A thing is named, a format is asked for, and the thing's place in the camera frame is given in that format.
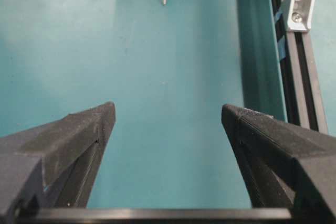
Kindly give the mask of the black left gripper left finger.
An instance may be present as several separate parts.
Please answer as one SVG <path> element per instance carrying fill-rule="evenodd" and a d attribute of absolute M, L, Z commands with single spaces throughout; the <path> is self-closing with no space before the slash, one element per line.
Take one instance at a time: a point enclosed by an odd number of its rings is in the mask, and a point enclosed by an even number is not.
<path fill-rule="evenodd" d="M 1 137 L 1 223 L 24 210 L 85 207 L 115 122 L 109 101 Z"/>

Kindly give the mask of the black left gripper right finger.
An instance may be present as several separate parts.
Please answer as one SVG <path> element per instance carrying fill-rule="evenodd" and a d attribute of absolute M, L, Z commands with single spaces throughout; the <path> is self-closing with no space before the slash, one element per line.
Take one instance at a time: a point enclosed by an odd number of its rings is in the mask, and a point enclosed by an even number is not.
<path fill-rule="evenodd" d="M 335 223 L 335 137 L 231 104 L 221 120 L 254 208 Z"/>

